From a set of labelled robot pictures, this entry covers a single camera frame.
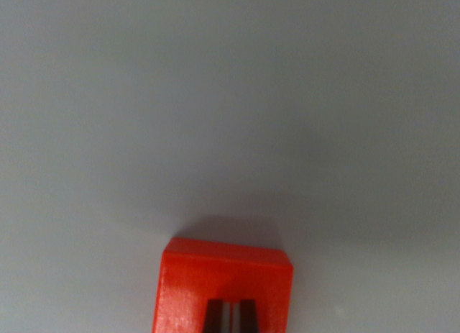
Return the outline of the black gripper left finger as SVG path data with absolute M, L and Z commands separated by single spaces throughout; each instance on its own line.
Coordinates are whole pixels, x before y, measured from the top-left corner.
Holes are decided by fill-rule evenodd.
M 222 299 L 209 299 L 202 333 L 230 333 L 231 304 Z

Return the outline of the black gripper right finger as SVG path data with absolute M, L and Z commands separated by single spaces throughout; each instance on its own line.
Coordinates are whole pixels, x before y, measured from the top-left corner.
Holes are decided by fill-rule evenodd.
M 254 299 L 243 299 L 233 305 L 233 333 L 259 333 L 257 305 Z

